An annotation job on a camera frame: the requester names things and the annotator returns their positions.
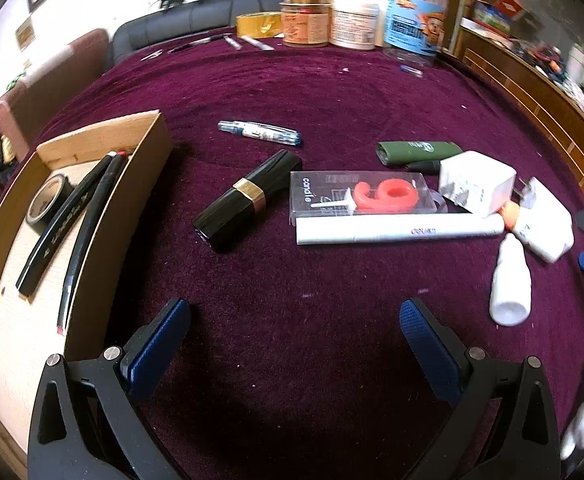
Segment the purple velvet surface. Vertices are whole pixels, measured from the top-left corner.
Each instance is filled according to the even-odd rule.
[[[536,176],[572,213],[584,207],[547,139],[459,66],[441,62],[420,79],[378,50],[265,42],[276,51],[217,41],[140,62],[146,49],[42,136],[165,115],[175,149],[128,250],[108,339],[122,344],[171,296],[198,304],[182,351],[140,407],[169,452],[195,479],[399,478],[448,413],[397,325],[398,306],[416,295],[467,346],[537,355],[562,429],[584,366],[581,232],[552,266],[526,251],[532,312],[515,328],[488,315],[502,237],[300,248],[283,196],[230,253],[201,242],[192,218],[281,148],[219,132],[219,120],[297,129],[303,146],[292,150],[306,170],[382,170],[379,140],[450,140]]]

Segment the clear plastic container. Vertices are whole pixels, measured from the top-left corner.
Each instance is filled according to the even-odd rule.
[[[384,53],[400,62],[429,65],[443,41],[448,0],[389,0]]]
[[[293,171],[290,222],[297,218],[436,213],[421,173],[399,171]]]

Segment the lipstick gold band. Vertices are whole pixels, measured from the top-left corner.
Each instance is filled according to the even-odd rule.
[[[256,213],[265,209],[265,193],[263,193],[263,190],[259,186],[246,178],[242,178],[232,187],[252,201]]]

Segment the black marker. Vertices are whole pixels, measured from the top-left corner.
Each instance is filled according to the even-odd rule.
[[[437,175],[441,171],[441,161],[419,160],[418,162],[406,164],[405,169],[413,171],[414,173],[422,173],[424,175]]]

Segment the clear pen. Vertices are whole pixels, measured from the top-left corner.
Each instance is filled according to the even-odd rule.
[[[219,121],[218,129],[222,132],[251,137],[252,139],[269,140],[280,144],[299,146],[301,134],[296,130],[272,126],[271,124],[252,123],[250,121]]]

